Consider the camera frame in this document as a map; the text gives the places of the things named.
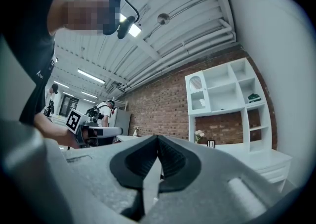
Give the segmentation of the white ceiling pipe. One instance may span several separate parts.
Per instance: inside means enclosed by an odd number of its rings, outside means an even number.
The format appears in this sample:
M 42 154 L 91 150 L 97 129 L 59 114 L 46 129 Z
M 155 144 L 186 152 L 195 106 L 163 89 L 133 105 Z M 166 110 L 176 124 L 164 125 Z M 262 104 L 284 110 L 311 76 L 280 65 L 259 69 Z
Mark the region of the white ceiling pipe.
M 197 38 L 182 47 L 175 49 L 139 73 L 136 77 L 132 78 L 128 83 L 124 84 L 122 88 L 125 90 L 132 88 L 162 69 L 166 69 L 207 48 L 211 48 L 225 41 L 233 40 L 235 38 L 233 27 L 223 19 L 220 19 L 219 23 L 222 25 L 222 29 Z

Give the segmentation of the silver ceiling dome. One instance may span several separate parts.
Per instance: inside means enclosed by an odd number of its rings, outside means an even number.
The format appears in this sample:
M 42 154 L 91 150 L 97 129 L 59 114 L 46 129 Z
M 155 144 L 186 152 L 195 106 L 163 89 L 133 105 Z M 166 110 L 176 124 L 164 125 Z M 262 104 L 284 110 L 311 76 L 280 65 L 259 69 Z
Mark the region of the silver ceiling dome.
M 170 16 L 166 13 L 161 13 L 158 15 L 157 17 L 157 22 L 160 24 L 160 25 L 166 25 L 170 22 Z

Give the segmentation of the white shelf unit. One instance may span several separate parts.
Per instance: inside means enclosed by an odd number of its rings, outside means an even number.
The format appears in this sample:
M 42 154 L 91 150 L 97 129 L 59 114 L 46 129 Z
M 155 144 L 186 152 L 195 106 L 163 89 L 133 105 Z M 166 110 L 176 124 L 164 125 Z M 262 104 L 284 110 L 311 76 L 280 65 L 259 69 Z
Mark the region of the white shelf unit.
M 239 112 L 243 146 L 249 152 L 272 148 L 269 107 L 260 81 L 247 58 L 202 70 L 210 101 L 210 113 L 189 115 L 189 141 L 195 140 L 195 119 Z M 258 94 L 261 101 L 248 103 L 247 97 Z

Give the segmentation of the white arched cabinet door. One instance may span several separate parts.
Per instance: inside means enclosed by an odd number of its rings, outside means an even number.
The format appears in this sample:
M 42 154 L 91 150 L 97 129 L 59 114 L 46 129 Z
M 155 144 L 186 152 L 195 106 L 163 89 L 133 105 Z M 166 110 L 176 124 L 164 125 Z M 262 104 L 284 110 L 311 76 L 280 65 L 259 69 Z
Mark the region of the white arched cabinet door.
M 185 77 L 189 115 L 210 113 L 210 101 L 203 71 Z

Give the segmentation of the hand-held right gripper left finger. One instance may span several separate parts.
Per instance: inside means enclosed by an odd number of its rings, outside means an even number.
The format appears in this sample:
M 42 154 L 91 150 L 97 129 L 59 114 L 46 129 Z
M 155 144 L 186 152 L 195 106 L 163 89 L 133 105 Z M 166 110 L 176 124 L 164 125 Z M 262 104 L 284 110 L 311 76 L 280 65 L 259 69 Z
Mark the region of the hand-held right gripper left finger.
M 157 158 L 156 136 L 61 152 L 68 224 L 158 224 L 155 208 L 146 212 L 144 175 Z

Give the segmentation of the person's left hand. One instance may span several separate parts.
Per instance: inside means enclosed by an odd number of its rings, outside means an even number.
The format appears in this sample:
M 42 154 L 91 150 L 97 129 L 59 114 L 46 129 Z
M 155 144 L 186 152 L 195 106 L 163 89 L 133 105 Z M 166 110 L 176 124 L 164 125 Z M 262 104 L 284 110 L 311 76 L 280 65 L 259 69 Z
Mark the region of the person's left hand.
M 97 147 L 99 145 L 96 130 L 83 130 L 81 135 L 86 145 L 90 147 Z

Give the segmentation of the grey metal locker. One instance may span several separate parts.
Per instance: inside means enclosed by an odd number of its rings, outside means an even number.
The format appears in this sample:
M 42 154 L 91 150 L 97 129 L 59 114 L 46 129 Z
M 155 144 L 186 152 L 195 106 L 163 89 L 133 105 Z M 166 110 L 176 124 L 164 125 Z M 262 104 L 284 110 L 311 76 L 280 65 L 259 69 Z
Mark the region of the grey metal locker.
M 122 128 L 122 135 L 128 135 L 130 118 L 130 112 L 116 108 L 114 114 L 111 116 L 111 127 Z

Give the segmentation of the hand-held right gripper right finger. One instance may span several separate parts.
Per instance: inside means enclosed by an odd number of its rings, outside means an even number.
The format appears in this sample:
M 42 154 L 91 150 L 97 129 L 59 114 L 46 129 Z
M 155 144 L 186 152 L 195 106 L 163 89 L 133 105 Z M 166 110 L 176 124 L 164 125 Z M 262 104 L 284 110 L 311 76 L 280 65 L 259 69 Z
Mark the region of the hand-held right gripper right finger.
M 161 193 L 144 224 L 285 224 L 283 214 L 294 193 L 277 187 L 223 151 L 170 139 L 201 162 L 197 178 L 185 189 Z

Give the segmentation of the square ceiling light panel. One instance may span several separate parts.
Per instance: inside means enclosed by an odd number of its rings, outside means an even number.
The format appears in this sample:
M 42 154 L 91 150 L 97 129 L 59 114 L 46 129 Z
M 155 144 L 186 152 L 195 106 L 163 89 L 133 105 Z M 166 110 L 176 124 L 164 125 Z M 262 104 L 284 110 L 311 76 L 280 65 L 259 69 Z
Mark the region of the square ceiling light panel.
M 127 18 L 124 15 L 120 14 L 120 28 L 124 23 L 128 23 Z M 123 36 L 125 37 L 127 34 L 130 34 L 131 36 L 136 37 L 140 33 L 141 29 L 136 24 L 134 24 L 134 22 L 131 22 L 131 26 L 128 28 L 126 34 L 124 34 Z

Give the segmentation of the person's left forearm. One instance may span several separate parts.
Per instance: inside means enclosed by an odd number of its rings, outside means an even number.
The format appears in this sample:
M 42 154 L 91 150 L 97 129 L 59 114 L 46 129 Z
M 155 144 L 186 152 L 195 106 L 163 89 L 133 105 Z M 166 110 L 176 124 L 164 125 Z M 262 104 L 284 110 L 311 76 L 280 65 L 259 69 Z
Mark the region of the person's left forearm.
M 42 113 L 38 113 L 34 117 L 34 126 L 37 128 L 43 137 L 57 141 L 59 145 L 79 149 L 75 135 L 67 129 L 67 127 L 57 125 L 49 121 Z

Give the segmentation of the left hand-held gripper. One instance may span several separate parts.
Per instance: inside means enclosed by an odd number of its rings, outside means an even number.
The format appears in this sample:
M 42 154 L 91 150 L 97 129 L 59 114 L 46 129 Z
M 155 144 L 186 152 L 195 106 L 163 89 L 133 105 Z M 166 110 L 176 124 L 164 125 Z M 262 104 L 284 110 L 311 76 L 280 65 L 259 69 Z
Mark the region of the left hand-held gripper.
M 122 135 L 123 129 L 118 127 L 99 127 L 96 118 L 90 118 L 72 109 L 66 120 L 66 127 L 75 135 L 80 148 L 89 147 L 82 139 L 82 131 L 88 130 L 89 137 L 108 138 Z

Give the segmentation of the person's black shirt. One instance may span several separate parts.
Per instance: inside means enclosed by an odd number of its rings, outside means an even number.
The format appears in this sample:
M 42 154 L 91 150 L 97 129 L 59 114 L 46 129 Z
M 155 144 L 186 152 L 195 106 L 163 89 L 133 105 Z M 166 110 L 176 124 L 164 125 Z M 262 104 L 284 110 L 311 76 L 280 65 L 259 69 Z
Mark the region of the person's black shirt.
M 53 0 L 4 0 L 4 37 L 27 75 L 36 84 L 20 116 L 33 125 L 45 106 L 45 87 L 55 64 L 55 40 L 47 28 Z

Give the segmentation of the dark glass door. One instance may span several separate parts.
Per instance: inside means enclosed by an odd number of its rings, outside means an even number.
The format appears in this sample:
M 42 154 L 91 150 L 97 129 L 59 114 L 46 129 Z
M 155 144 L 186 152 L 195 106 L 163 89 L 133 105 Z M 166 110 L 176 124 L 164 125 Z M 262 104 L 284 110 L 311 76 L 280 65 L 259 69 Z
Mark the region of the dark glass door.
M 67 117 L 72 109 L 76 110 L 78 102 L 78 98 L 65 94 L 61 102 L 59 115 Z

